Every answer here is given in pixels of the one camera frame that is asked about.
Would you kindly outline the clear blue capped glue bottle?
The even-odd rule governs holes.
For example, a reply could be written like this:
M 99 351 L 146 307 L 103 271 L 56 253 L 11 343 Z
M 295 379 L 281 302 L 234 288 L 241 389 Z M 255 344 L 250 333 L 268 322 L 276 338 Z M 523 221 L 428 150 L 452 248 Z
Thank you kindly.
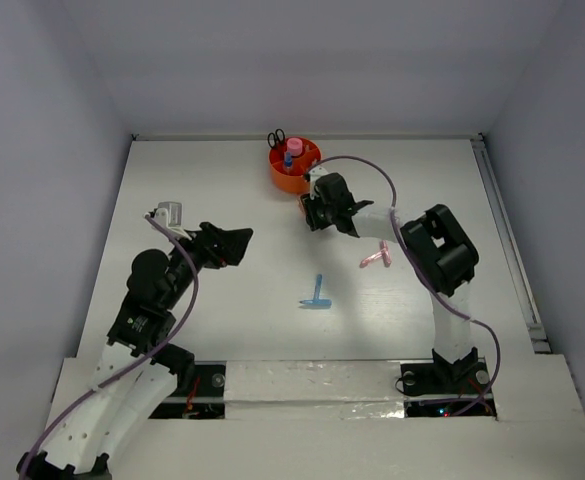
M 283 169 L 287 174 L 290 174 L 293 171 L 293 168 L 294 157 L 289 151 L 286 151 L 283 159 Z

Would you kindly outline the black scissors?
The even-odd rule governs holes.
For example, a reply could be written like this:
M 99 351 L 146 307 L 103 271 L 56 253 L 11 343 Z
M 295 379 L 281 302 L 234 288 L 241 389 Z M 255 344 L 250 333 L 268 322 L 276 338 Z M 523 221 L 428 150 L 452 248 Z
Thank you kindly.
M 267 134 L 267 143 L 270 149 L 276 150 L 284 148 L 286 145 L 286 135 L 281 128 L 276 128 Z

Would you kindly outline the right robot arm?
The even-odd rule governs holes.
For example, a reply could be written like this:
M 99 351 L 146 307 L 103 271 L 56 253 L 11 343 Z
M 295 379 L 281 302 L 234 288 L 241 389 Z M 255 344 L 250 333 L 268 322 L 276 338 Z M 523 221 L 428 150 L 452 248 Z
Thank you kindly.
M 479 255 L 451 210 L 437 204 L 401 225 L 394 207 L 355 200 L 338 173 L 317 167 L 305 179 L 310 187 L 300 203 L 312 231 L 334 227 L 351 237 L 376 238 L 402 249 L 432 302 L 432 379 L 442 391 L 458 390 L 478 363 L 471 316 L 465 309 Z

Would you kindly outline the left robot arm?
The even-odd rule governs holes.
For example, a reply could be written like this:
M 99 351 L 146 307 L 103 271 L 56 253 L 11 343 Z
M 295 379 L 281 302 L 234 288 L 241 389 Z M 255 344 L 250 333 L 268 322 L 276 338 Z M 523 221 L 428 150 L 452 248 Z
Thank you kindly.
M 173 344 L 184 326 L 172 311 L 186 291 L 197 294 L 204 269 L 237 266 L 250 228 L 223 230 L 209 222 L 195 231 L 147 221 L 171 252 L 136 255 L 120 310 L 106 335 L 84 394 L 54 419 L 19 461 L 21 479 L 110 479 L 132 437 L 171 394 L 196 385 L 195 356 Z

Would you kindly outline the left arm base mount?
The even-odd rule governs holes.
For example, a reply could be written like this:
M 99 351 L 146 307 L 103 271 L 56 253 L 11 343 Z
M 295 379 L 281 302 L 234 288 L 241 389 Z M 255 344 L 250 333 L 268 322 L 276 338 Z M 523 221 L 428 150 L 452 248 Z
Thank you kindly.
M 150 415 L 158 420 L 225 418 L 225 362 L 197 362 L 188 385 L 180 385 Z

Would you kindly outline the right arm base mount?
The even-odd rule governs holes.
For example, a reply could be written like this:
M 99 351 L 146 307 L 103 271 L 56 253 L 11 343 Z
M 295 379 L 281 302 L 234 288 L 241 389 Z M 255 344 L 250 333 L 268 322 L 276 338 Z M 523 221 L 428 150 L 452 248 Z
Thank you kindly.
M 404 413 L 408 418 L 447 418 L 478 398 L 488 385 L 490 375 L 480 359 L 464 378 L 448 383 L 435 373 L 434 364 L 411 362 L 401 365 L 395 389 L 403 395 Z

